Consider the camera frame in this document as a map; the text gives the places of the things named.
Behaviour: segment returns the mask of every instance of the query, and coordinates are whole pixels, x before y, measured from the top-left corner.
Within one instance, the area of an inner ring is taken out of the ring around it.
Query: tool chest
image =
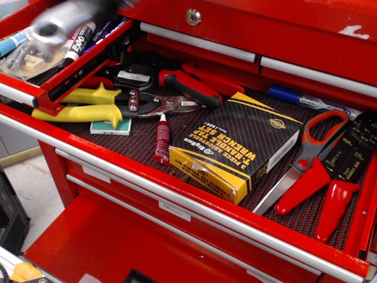
[[[34,1],[0,22],[7,27],[0,34],[27,27],[34,16],[59,2]],[[157,282],[371,279],[376,152],[357,181],[362,189],[352,195],[338,227],[322,243],[314,232],[326,189],[285,216],[273,208],[262,216],[252,212],[300,155],[300,139],[235,205],[152,159],[157,117],[134,119],[129,136],[106,136],[90,134],[89,122],[46,122],[31,113],[38,108],[57,114],[62,99],[111,61],[132,62],[134,54],[148,51],[194,61],[302,123],[319,113],[271,98],[271,85],[376,111],[376,10],[372,1],[205,0],[171,5],[142,0],[136,9],[119,11],[129,17],[126,24],[63,71],[52,69],[28,81],[0,73],[0,93],[15,100],[0,104],[0,121],[39,140],[66,207],[25,257],[65,282],[78,282],[85,274],[101,282],[124,282],[132,269]],[[152,92],[179,95],[168,87]],[[211,111],[207,107],[167,115],[170,141]],[[312,134],[321,139],[330,127],[331,122],[321,124]]]

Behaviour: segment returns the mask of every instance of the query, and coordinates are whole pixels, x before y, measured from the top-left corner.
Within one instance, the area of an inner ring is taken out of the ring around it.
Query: yellow box
[[[237,93],[170,145],[170,163],[238,204],[293,147],[301,127]]]

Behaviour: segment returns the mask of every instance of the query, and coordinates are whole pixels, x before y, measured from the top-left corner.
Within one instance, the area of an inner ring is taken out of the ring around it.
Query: eraser
[[[32,72],[32,73],[39,73],[43,68],[46,67],[45,60],[32,56],[26,55],[24,59],[24,64],[21,66],[21,69]]]

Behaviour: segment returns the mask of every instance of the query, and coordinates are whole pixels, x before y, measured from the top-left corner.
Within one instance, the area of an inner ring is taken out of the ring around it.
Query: yellow handle
[[[51,122],[92,122],[110,121],[115,129],[123,120],[122,113],[115,104],[65,107],[57,116],[34,109],[32,117]]]
[[[92,90],[90,88],[76,88],[62,100],[66,103],[83,103],[83,104],[115,104],[116,96],[121,90],[107,90],[104,84]]]

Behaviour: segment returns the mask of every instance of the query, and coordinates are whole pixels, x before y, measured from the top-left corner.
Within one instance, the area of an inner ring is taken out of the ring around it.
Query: lock
[[[201,15],[195,9],[188,9],[186,12],[186,21],[190,25],[198,25],[201,22]]]

